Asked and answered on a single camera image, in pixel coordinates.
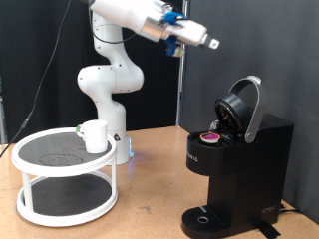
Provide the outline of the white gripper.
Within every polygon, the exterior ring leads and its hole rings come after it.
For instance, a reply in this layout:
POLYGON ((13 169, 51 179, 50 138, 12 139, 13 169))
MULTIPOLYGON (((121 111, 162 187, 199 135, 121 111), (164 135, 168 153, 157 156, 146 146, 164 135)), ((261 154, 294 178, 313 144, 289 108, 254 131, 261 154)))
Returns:
POLYGON ((192 20, 180 20, 175 25, 167 24, 162 33, 164 40, 170 36, 175 37, 180 43, 187 45, 200 45, 201 48, 215 50, 219 41, 207 34, 207 28, 192 20))

